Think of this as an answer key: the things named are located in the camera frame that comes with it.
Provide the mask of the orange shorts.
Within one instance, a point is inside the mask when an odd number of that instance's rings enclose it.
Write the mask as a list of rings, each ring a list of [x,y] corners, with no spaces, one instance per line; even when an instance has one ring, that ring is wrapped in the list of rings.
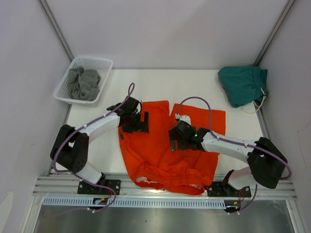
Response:
[[[126,170],[136,183],[159,184],[172,192],[192,194],[213,182],[218,153],[200,150],[171,151],[169,129],[175,123],[175,113],[188,115],[197,128],[219,134],[226,132],[226,112],[174,104],[170,109],[167,100],[142,104],[149,113],[148,133],[124,133],[119,130],[119,141]]]

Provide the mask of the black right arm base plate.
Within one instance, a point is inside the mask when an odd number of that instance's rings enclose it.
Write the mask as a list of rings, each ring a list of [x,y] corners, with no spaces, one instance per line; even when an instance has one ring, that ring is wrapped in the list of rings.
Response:
[[[244,187],[240,190],[233,188],[232,186],[224,182],[212,182],[210,186],[204,186],[207,191],[208,197],[227,197],[227,198],[250,198],[250,187]]]

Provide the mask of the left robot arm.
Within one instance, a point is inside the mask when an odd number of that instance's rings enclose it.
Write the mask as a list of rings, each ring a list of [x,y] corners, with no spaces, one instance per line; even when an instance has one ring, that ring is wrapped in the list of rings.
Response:
[[[88,149],[91,142],[116,128],[124,133],[149,132],[149,113],[142,110],[141,101],[128,97],[123,102],[108,107],[103,115],[85,125],[63,125],[50,158],[54,164],[61,165],[66,171],[88,183],[88,188],[94,194],[100,194],[105,190],[105,175],[88,161]]]

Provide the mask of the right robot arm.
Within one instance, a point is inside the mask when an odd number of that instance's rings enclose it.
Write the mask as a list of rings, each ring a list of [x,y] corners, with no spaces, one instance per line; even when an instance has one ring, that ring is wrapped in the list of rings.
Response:
[[[240,140],[221,135],[210,129],[191,126],[185,121],[177,121],[169,130],[172,151],[200,150],[215,152],[238,159],[248,166],[227,173],[222,183],[222,191],[233,196],[246,186],[260,184],[274,189],[282,179],[288,164],[281,151],[268,138]]]

